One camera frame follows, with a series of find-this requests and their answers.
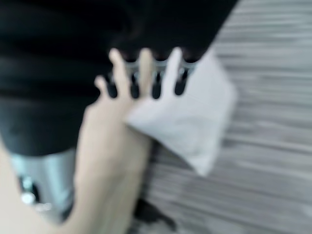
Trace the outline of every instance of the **dark object on floor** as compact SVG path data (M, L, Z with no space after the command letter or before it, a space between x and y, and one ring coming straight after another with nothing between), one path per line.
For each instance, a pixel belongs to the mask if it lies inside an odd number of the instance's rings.
M134 217L137 220L149 225L159 221L164 221L173 232L176 231L176 222L172 218L168 217L156 206L143 199L139 199L137 201Z

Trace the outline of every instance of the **gray striped floor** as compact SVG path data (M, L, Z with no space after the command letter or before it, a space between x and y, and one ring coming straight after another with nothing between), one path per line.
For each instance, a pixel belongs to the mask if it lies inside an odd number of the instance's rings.
M243 0L215 47L240 94L216 166L158 146L143 195L180 233L311 234L312 1Z

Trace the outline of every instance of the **wooden floor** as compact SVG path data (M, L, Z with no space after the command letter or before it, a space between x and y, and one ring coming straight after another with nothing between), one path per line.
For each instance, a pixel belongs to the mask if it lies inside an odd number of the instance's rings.
M215 47L239 90L216 166L157 147L143 193L185 234L312 233L312 1L243 0Z

